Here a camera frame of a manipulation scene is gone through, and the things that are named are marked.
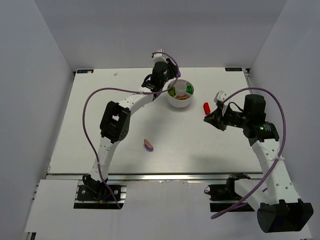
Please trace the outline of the lime green sloped lego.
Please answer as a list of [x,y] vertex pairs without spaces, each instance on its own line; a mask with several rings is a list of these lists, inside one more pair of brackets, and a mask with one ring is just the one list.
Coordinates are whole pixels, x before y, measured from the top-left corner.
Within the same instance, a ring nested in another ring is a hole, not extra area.
[[175,90],[173,88],[171,88],[169,91],[168,91],[168,94],[171,96],[171,97],[174,97],[176,94],[175,94]]

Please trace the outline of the dark green square lego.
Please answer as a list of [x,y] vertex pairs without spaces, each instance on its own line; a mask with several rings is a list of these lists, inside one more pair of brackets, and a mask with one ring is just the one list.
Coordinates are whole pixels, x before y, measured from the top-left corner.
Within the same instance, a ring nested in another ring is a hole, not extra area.
[[189,92],[189,91],[194,91],[193,87],[191,85],[188,85],[186,87],[186,91]]

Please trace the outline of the purple curved printed lego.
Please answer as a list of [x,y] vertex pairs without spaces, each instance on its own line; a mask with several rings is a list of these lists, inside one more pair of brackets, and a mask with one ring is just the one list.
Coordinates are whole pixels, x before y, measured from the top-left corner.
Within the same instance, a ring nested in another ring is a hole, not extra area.
[[154,150],[154,147],[151,145],[151,143],[147,139],[144,139],[143,144],[148,151]]

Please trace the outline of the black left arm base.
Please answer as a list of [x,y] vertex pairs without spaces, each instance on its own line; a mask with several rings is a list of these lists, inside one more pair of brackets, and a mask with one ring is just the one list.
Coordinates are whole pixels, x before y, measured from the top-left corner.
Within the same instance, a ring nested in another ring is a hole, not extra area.
[[94,180],[89,174],[82,176],[82,183],[78,184],[74,209],[87,210],[120,210],[126,199],[127,187],[111,184],[109,188]]

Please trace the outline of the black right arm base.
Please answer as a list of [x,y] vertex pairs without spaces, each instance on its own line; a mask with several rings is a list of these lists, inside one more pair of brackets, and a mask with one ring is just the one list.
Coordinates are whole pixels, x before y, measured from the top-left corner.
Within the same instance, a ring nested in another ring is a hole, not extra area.
[[245,173],[231,174],[224,184],[210,184],[203,192],[210,196],[209,206],[212,213],[217,213],[231,207],[242,197],[235,192],[235,181],[251,178]]

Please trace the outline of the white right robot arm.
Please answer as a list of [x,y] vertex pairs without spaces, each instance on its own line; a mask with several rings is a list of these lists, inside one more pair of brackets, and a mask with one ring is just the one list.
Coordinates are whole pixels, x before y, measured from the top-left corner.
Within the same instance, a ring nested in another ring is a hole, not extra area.
[[257,214],[265,233],[299,232],[314,213],[312,204],[303,202],[288,174],[280,153],[279,134],[275,125],[266,121],[266,101],[258,94],[247,94],[244,108],[234,111],[227,94],[220,91],[214,98],[215,111],[204,121],[219,130],[228,126],[240,128],[260,164],[262,182],[255,183],[247,174],[231,174],[225,185],[210,188],[211,199],[247,202]]

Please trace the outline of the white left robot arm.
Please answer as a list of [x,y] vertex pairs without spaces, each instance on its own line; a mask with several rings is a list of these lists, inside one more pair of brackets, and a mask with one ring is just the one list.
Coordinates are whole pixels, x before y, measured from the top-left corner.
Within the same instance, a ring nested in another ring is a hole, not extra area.
[[[119,89],[114,87],[104,87],[92,92],[85,101],[82,112],[82,127],[94,154],[95,162],[90,172],[82,177],[84,185],[94,194],[98,195],[109,189],[107,180],[109,177],[109,167],[113,159],[118,144],[125,139],[129,133],[131,116],[143,106],[153,102],[160,94],[167,92],[164,90],[165,84],[172,79],[181,76],[177,62],[168,56],[156,56],[152,59],[154,67],[152,73],[144,80],[137,91]],[[131,95],[122,101],[107,103],[100,125],[100,145],[96,150],[88,135],[85,116],[89,100],[97,93],[111,90],[131,93]]]

